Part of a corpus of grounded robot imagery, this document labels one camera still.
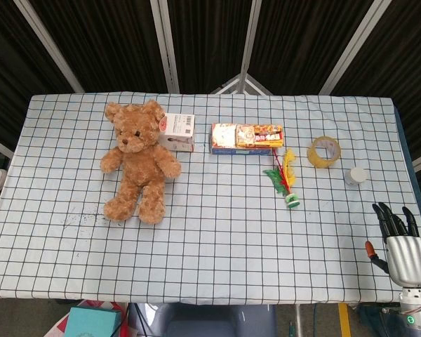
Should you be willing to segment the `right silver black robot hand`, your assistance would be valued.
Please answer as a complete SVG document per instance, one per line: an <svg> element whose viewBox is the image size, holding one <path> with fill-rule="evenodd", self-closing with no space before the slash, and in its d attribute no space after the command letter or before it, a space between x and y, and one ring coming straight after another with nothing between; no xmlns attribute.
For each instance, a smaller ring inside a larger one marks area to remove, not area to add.
<svg viewBox="0 0 421 337"><path fill-rule="evenodd" d="M365 243L372 264L388 274L392 281L405 288L421 288L421 237L413 213L407 207L402 211L403 222L383 202L372 205L377 216L386 260L378 257L370 241Z"/></svg>

